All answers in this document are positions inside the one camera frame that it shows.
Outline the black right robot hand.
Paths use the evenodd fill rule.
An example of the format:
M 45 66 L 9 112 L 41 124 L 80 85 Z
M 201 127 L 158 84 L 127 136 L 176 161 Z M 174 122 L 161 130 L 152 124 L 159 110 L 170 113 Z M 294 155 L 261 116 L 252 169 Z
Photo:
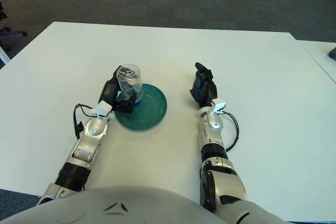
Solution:
M 212 100 L 217 99 L 217 87 L 213 81 L 213 75 L 210 69 L 207 69 L 199 62 L 195 63 L 195 67 L 197 71 L 190 93 L 201 109 L 206 106 L 211 106 Z

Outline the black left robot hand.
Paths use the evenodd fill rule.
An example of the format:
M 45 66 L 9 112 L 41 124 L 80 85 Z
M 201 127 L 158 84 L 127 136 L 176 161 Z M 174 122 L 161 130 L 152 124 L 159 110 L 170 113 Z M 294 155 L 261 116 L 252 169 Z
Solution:
M 117 79 L 117 71 L 121 66 L 113 73 L 113 76 L 108 80 L 102 89 L 98 102 L 104 101 L 112 107 L 111 111 L 118 111 L 120 113 L 132 113 L 135 105 L 136 93 L 130 96 L 127 100 L 117 100 L 119 91 L 121 91 L 120 85 Z

